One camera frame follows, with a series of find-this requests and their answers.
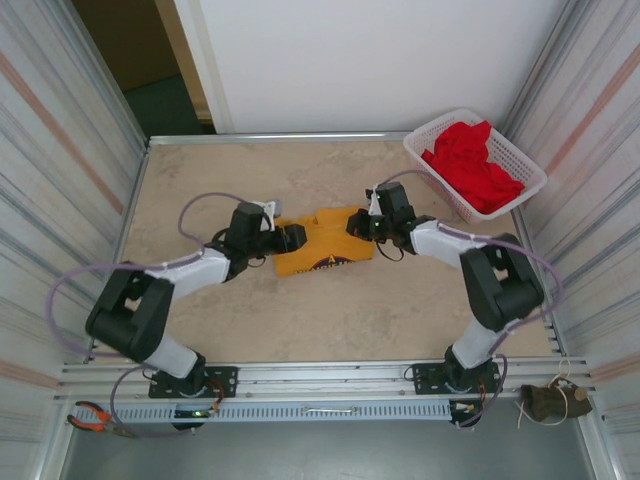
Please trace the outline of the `yellow t-shirt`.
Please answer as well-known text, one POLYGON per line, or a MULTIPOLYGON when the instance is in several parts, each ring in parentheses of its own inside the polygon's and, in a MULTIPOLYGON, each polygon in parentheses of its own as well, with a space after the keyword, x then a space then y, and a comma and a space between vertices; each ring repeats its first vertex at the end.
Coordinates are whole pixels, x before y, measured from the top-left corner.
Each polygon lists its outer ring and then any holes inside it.
POLYGON ((307 241, 295 252, 275 257, 276 274, 287 277, 372 259, 374 244, 346 231, 349 218, 358 210, 358 206, 320 208, 297 219, 277 220, 280 227, 302 225, 307 241))

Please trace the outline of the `red cloth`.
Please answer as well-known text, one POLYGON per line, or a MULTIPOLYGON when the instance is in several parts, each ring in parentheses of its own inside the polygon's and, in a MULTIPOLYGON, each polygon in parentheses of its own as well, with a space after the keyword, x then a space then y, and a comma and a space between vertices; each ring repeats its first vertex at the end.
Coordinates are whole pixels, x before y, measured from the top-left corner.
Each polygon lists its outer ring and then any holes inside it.
POLYGON ((489 162, 487 121, 470 126, 456 122, 425 149, 422 160, 481 214, 491 214, 516 199, 525 185, 489 162))

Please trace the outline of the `white plastic basket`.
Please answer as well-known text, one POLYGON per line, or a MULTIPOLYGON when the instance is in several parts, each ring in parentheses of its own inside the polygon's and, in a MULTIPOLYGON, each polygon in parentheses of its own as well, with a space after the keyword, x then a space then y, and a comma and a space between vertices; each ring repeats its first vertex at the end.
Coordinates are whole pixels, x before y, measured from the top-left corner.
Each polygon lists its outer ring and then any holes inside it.
POLYGON ((410 132, 403 139, 403 146, 408 152, 414 167, 423 173, 424 182, 445 200, 468 224, 478 224, 493 220, 528 201, 547 183, 546 173, 514 144, 506 139, 494 127, 491 128, 486 142, 488 161, 499 165, 514 180, 524 185, 522 193, 505 206, 490 214, 483 214, 472 207, 455 189, 422 159, 425 150, 432 150, 436 139, 457 122, 469 126, 480 124, 483 119, 471 110, 460 108, 441 115, 410 132))

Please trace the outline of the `brown wooden door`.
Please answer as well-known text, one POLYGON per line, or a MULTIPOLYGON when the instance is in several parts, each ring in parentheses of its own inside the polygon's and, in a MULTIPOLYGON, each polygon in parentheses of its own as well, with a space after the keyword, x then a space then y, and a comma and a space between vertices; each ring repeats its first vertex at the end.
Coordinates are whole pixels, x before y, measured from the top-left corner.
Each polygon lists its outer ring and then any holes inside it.
POLYGON ((180 73, 155 0, 71 0, 123 91, 180 73))

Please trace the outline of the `aluminium table edge frame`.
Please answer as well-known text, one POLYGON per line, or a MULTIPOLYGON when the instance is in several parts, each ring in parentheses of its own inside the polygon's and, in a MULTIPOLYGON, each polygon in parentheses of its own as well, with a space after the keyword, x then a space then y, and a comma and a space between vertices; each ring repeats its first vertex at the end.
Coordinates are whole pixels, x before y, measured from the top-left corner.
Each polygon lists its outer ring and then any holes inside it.
MULTIPOLYGON (((125 225, 122 258, 151 264, 194 251, 238 199, 280 199, 295 219, 362 206, 398 174, 420 215, 449 205, 412 172, 398 134, 157 136, 125 225)), ((286 278, 263 262, 175 301, 169 333, 212 363, 439 359, 471 318, 458 269, 389 244, 373 259, 286 278)))

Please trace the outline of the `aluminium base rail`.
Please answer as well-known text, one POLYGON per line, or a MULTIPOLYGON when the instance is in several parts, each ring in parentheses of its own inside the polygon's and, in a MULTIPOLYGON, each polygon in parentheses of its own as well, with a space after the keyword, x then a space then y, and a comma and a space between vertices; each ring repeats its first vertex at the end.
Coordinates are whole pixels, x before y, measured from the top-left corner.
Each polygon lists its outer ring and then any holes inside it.
MULTIPOLYGON (((394 399, 413 397, 407 361, 239 363, 232 391, 235 401, 303 401, 394 399)), ((66 366, 54 393, 58 402, 109 399, 112 390, 121 401, 148 398, 149 381, 142 373, 116 380, 130 366, 125 363, 66 366)), ((545 385, 563 374, 593 395, 596 387, 587 362, 579 357, 511 357, 503 395, 513 397, 523 384, 545 385)))

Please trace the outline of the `beige door frame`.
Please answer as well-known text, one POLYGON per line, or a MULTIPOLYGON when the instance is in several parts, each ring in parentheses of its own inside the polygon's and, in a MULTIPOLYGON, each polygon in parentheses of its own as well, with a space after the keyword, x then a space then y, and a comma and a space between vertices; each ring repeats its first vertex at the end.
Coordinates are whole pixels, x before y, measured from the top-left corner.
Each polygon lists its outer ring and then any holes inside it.
POLYGON ((213 125, 196 65, 188 46, 187 38, 179 18, 174 0, 154 0, 162 24, 171 45, 174 57, 185 83, 197 119, 206 125, 213 125))

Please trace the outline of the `orange handled pliers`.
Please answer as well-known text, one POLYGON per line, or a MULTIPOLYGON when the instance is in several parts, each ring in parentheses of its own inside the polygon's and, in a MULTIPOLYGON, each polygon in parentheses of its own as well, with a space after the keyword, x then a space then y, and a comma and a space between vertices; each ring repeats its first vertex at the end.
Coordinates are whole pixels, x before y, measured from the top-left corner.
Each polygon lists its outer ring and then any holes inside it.
POLYGON ((124 438, 136 438, 135 434, 117 425, 113 421, 112 415, 100 405, 90 401, 79 400, 75 402, 75 406, 90 411, 96 422, 81 421, 75 415, 69 414, 66 420, 73 428, 85 432, 110 433, 124 438))

